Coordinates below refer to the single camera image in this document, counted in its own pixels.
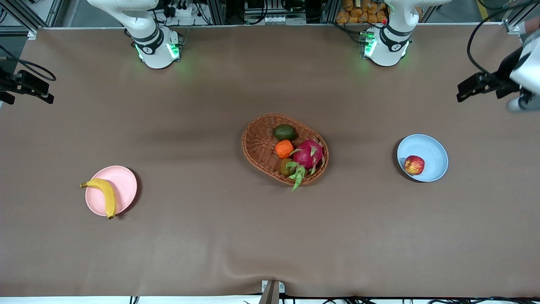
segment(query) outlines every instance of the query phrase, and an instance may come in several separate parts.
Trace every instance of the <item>brown woven basket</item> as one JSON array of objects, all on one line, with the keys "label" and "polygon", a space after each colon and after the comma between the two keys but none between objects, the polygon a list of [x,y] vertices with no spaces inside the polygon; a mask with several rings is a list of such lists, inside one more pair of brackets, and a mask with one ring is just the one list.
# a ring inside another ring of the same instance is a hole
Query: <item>brown woven basket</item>
[{"label": "brown woven basket", "polygon": [[256,118],[247,125],[242,135],[244,155],[257,169],[280,182],[294,185],[294,180],[279,173],[281,159],[274,151],[274,147],[279,141],[273,136],[273,132],[274,128],[280,124],[290,124],[296,129],[298,137],[292,142],[295,147],[305,140],[316,140],[322,143],[325,163],[321,165],[322,162],[320,162],[315,173],[313,175],[307,174],[301,185],[313,182],[321,176],[328,165],[328,146],[322,136],[312,128],[283,114],[269,113]]}]

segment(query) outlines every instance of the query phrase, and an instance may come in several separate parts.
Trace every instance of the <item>banana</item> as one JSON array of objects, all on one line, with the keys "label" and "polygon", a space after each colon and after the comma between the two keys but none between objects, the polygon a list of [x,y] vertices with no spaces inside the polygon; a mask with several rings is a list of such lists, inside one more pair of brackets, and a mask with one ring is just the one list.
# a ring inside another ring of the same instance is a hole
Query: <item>banana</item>
[{"label": "banana", "polygon": [[91,179],[85,183],[80,184],[81,188],[96,188],[103,192],[105,195],[105,212],[107,218],[111,220],[116,215],[116,197],[114,196],[114,190],[110,182],[102,179]]}]

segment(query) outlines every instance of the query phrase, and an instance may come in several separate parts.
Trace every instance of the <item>table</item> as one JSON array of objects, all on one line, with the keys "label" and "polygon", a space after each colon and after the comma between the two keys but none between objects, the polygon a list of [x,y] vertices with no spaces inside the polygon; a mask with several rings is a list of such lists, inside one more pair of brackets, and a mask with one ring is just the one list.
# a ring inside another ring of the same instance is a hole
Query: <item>table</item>
[{"label": "table", "polygon": [[[540,114],[456,102],[472,29],[420,26],[391,68],[330,26],[193,29],[165,70],[121,30],[40,30],[22,58],[56,73],[55,103],[0,111],[0,295],[249,294],[273,278],[296,296],[538,295]],[[518,46],[487,25],[473,53],[495,70]],[[245,160],[244,127],[270,112],[327,141],[314,185],[291,193]],[[397,169],[413,133],[446,147],[441,180]],[[115,164],[140,193],[108,221],[78,185]]]}]

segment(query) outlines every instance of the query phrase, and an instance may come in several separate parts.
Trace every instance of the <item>red apple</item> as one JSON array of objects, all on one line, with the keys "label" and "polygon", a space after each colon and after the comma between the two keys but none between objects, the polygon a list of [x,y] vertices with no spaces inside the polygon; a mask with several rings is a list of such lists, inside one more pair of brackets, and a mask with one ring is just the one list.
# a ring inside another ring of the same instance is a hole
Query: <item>red apple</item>
[{"label": "red apple", "polygon": [[403,168],[410,175],[418,175],[424,171],[424,160],[416,155],[411,155],[405,159]]}]

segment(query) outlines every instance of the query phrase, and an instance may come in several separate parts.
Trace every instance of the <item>light blue bowl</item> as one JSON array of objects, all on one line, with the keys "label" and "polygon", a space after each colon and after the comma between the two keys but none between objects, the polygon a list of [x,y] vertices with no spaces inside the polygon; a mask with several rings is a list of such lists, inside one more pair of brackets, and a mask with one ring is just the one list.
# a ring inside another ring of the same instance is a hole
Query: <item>light blue bowl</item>
[{"label": "light blue bowl", "polygon": [[[410,175],[403,168],[405,159],[410,155],[421,157],[424,171],[418,175]],[[448,169],[448,154],[446,150],[431,136],[412,134],[405,137],[397,147],[397,162],[401,169],[413,179],[421,182],[434,182],[440,179]]]}]

